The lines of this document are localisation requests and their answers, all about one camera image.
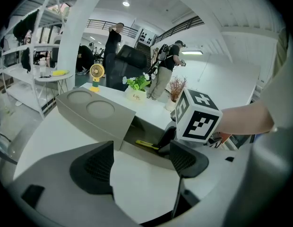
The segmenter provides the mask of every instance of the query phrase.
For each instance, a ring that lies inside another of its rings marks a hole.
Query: black cap
[[[181,40],[177,40],[175,44],[181,44],[183,47],[186,47],[186,45]]]

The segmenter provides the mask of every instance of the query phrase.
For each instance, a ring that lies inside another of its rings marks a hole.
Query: black t-shirt
[[[179,46],[174,44],[170,48],[170,51],[169,51],[168,55],[166,56],[167,59],[165,59],[165,61],[160,62],[159,66],[166,67],[167,69],[173,71],[174,66],[175,66],[176,63],[174,62],[174,59],[173,59],[172,56],[173,55],[178,55],[179,56],[179,51],[180,51]]]
[[[81,54],[81,63],[83,67],[91,67],[94,64],[94,56],[92,51],[86,47],[85,45],[82,45],[79,50],[78,54]]]
[[[112,31],[109,33],[108,41],[105,44],[106,50],[109,49],[113,52],[116,52],[118,42],[121,42],[121,35],[112,29]]]

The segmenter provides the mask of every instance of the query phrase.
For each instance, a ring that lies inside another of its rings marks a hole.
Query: yellow box cutter
[[[137,141],[135,141],[135,143],[139,144],[139,145],[142,145],[142,146],[150,147],[150,148],[153,148],[153,149],[159,149],[158,145],[151,144],[151,143],[148,143],[148,142],[145,142],[145,141],[142,141],[142,140],[137,140]]]

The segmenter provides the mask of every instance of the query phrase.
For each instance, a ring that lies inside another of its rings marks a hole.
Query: potted plant
[[[173,111],[175,109],[177,99],[182,90],[186,87],[187,83],[188,81],[186,77],[180,79],[176,76],[172,81],[170,81],[171,96],[165,105],[165,108],[168,111]]]
[[[122,83],[128,84],[129,87],[126,90],[126,97],[135,102],[144,102],[147,96],[147,92],[144,89],[145,86],[150,84],[149,75],[143,72],[143,75],[137,78],[129,78],[123,77]]]

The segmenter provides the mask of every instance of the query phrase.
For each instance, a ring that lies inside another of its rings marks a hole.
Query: black metal railing
[[[104,29],[104,30],[109,30],[109,27],[112,25],[115,25],[116,23],[111,23],[107,21],[102,21],[102,20],[94,20],[94,19],[89,19],[86,23],[87,28],[98,28],[98,29]],[[122,35],[126,35],[131,38],[135,38],[138,33],[138,30],[124,26],[123,30],[121,32]]]
[[[155,39],[155,43],[159,41],[164,40],[166,37],[170,37],[175,33],[178,33],[180,31],[195,27],[195,26],[199,26],[199,25],[203,25],[204,22],[201,20],[201,18],[199,18],[199,16],[196,17],[192,17],[184,22],[182,22],[181,24],[176,25],[175,27],[169,29],[168,31],[164,32],[162,35],[157,36],[157,38]]]

